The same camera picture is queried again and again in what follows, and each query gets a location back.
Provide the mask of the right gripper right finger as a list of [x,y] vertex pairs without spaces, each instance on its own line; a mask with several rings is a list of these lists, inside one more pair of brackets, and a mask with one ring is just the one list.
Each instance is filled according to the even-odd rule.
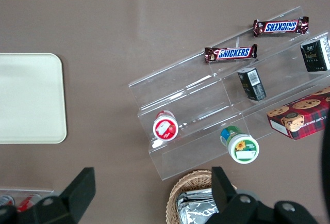
[[317,223],[302,205],[278,201],[273,208],[249,194],[239,194],[222,167],[212,167],[211,189],[218,212],[207,223]]

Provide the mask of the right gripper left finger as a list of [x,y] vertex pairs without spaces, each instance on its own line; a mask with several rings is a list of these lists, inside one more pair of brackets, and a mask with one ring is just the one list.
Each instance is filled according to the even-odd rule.
[[1,223],[79,223],[95,192],[93,167],[63,191],[1,187]]

